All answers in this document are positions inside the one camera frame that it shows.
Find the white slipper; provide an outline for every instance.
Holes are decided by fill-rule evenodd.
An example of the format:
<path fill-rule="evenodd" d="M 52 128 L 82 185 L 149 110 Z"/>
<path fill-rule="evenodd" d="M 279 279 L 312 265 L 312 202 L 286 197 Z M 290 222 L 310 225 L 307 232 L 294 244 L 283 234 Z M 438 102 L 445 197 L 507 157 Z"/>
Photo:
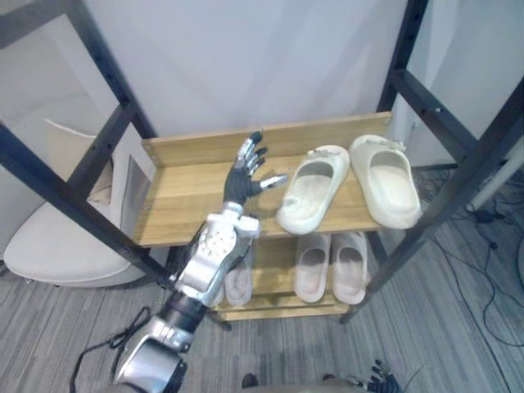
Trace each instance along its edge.
<path fill-rule="evenodd" d="M 319 301 L 326 289 L 330 241 L 329 234 L 318 233 L 298 239 L 294 289 L 296 295 L 307 303 Z"/>
<path fill-rule="evenodd" d="M 225 279 L 226 299 L 230 305 L 244 305 L 253 293 L 253 274 L 251 268 L 255 261 L 253 247 L 247 252 L 246 257 L 231 270 Z"/>
<path fill-rule="evenodd" d="M 369 213 L 388 228 L 413 227 L 420 200 L 403 145 L 377 135 L 363 135 L 350 147 L 351 165 L 364 192 Z"/>
<path fill-rule="evenodd" d="M 313 232 L 346 178 L 350 156 L 340 146 L 321 146 L 309 151 L 289 183 L 277 221 L 294 235 Z"/>
<path fill-rule="evenodd" d="M 357 305 L 369 283 L 368 248 L 362 232 L 332 235 L 333 294 L 342 303 Z"/>
<path fill-rule="evenodd" d="M 222 300 L 224 300 L 224 285 L 220 287 L 219 293 L 215 296 L 213 301 L 210 304 L 210 307 L 215 307 L 216 305 L 219 305 L 222 303 Z"/>

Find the white wall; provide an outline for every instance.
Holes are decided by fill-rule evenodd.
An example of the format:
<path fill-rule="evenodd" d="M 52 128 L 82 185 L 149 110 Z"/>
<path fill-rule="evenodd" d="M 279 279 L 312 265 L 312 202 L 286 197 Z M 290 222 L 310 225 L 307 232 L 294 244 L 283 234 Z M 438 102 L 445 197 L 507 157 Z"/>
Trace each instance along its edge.
<path fill-rule="evenodd" d="M 87 0 L 159 135 L 374 112 L 405 0 Z"/>
<path fill-rule="evenodd" d="M 480 137 L 524 75 L 524 2 L 430 1 L 408 68 Z M 390 135 L 412 165 L 453 162 L 402 99 Z"/>

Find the robotic hand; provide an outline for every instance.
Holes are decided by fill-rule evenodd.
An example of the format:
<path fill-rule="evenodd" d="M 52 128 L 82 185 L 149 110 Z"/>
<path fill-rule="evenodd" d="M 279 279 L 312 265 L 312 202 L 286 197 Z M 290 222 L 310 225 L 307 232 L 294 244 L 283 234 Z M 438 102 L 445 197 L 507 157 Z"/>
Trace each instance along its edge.
<path fill-rule="evenodd" d="M 242 144 L 224 186 L 224 204 L 208 215 L 188 246 L 188 262 L 175 283 L 176 292 L 158 315 L 130 340 L 106 393 L 171 393 L 182 384 L 187 365 L 179 356 L 189 350 L 193 333 L 217 296 L 225 275 L 249 251 L 260 234 L 258 219 L 242 215 L 247 198 L 286 183 L 281 174 L 262 181 L 252 179 L 264 163 L 263 147 L 255 151 L 262 134 L 255 132 Z"/>

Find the floor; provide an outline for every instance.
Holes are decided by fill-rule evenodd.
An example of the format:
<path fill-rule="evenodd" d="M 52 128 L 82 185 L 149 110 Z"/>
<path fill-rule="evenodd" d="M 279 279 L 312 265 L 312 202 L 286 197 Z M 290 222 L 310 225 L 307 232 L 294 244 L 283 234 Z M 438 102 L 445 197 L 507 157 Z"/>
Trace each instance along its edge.
<path fill-rule="evenodd" d="M 508 192 L 519 201 L 524 197 L 522 188 Z M 524 204 L 498 207 L 513 224 L 499 219 L 478 226 L 497 243 L 488 269 L 524 303 L 515 265 L 524 235 Z M 381 236 L 390 248 L 399 241 L 394 231 Z M 487 242 L 474 223 L 450 221 L 436 238 L 449 253 L 481 269 Z M 450 263 L 481 324 L 483 305 L 490 299 L 487 281 L 454 257 Z M 153 283 L 139 284 L 69 289 L 27 284 L 11 273 L 0 277 L 0 391 L 67 391 L 75 360 L 86 346 L 125 327 L 143 305 L 160 308 L 166 294 Z M 524 313 L 509 298 L 497 295 L 487 320 L 504 340 L 524 342 Z M 459 297 L 443 254 L 428 242 L 347 325 L 335 316 L 241 321 L 227 333 L 205 321 L 186 357 L 189 370 L 182 391 L 234 392 L 245 373 L 274 385 L 315 383 L 324 373 L 367 378 L 375 358 L 391 366 L 402 386 L 419 370 L 409 393 L 506 392 L 506 383 L 510 391 L 524 391 L 524 349 L 500 344 L 481 330 L 500 370 Z M 104 348 L 86 356 L 79 393 L 109 382 L 114 355 Z"/>

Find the metal pole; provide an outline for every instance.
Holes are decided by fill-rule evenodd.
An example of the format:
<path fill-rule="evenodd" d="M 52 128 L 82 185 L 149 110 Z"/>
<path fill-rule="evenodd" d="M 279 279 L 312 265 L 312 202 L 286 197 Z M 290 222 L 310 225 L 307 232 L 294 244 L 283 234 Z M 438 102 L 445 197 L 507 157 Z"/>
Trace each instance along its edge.
<path fill-rule="evenodd" d="M 169 280 L 169 273 L 149 256 L 148 249 L 137 245 L 89 205 L 4 124 L 0 124 L 0 164 L 60 212 L 137 266 L 161 286 L 174 289 L 174 284 Z"/>
<path fill-rule="evenodd" d="M 458 167 L 454 176 L 418 221 L 407 231 L 405 239 L 395 248 L 389 260 L 381 266 L 368 285 L 368 292 L 359 306 L 341 317 L 347 323 L 366 305 L 375 293 L 425 244 L 426 240 L 460 207 L 475 195 L 482 181 L 497 168 L 500 160 L 522 136 L 519 125 L 524 111 L 524 79 L 517 85 L 500 112 L 484 132 L 475 149 Z"/>

